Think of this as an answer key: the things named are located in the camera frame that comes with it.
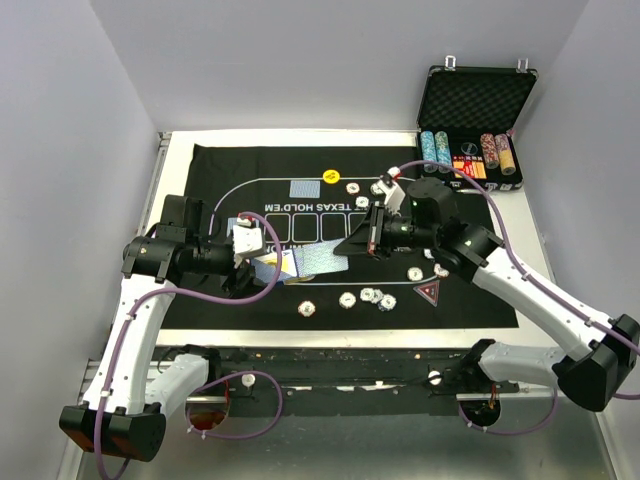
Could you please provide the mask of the blue playing card deck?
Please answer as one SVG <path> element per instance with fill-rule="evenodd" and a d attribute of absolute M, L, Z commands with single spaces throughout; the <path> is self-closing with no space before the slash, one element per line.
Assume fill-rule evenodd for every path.
<path fill-rule="evenodd" d="M 253 258 L 251 265 L 254 267 L 256 278 L 268 284 L 276 273 L 277 254 L 272 252 L 260 257 Z M 280 274 L 278 275 L 278 283 L 293 280 L 299 277 L 298 268 L 296 266 L 295 256 L 291 249 L 282 251 Z"/>

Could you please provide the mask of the blue back card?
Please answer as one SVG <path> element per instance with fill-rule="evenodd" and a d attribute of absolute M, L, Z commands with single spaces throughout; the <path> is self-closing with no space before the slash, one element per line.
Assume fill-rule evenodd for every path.
<path fill-rule="evenodd" d="M 318 180 L 292 180 L 289 197 L 292 199 L 317 199 L 320 197 L 321 184 Z"/>
<path fill-rule="evenodd" d="M 296 271 L 299 277 L 310 277 L 347 271 L 349 260 L 346 256 L 336 255 L 334 249 L 342 239 L 305 244 L 293 249 Z"/>
<path fill-rule="evenodd" d="M 229 237 L 232 235 L 234 226 L 238 223 L 238 217 L 230 217 L 227 219 L 227 229 L 226 236 Z"/>

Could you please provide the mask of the blue white chip stack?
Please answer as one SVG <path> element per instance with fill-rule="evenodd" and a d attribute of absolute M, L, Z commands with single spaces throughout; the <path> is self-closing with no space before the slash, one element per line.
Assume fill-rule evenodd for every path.
<path fill-rule="evenodd" d="M 396 305 L 397 299 L 390 294 L 384 294 L 377 303 L 377 306 L 381 311 L 391 311 L 396 307 Z"/>

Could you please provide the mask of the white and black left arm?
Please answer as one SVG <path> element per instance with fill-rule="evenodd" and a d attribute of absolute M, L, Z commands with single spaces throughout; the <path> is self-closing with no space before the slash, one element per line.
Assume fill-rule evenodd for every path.
<path fill-rule="evenodd" d="M 62 409 L 60 429 L 83 451 L 125 461 L 153 460 L 168 419 L 197 392 L 214 393 L 222 380 L 214 348 L 187 345 L 155 380 L 148 371 L 160 328 L 176 296 L 219 305 L 248 305 L 263 298 L 273 282 L 253 295 L 249 259 L 266 251 L 272 227 L 254 212 L 238 215 L 222 243 L 202 235 L 203 203 L 169 195 L 160 221 L 124 249 L 119 304 L 103 357 L 79 402 Z"/>

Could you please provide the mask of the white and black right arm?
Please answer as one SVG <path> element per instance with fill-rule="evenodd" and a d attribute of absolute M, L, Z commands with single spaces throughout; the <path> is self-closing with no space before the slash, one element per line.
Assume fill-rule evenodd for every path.
<path fill-rule="evenodd" d="M 435 178 L 402 189 L 380 180 L 385 199 L 371 205 L 338 256 L 387 258 L 398 249 L 427 249 L 435 262 L 506 302 L 536 324 L 553 348 L 478 341 L 460 367 L 460 379 L 480 392 L 494 382 L 525 382 L 559 389 L 576 405 L 601 412 L 633 370 L 639 324 L 575 299 L 515 255 L 506 236 L 460 219 L 455 193 Z"/>

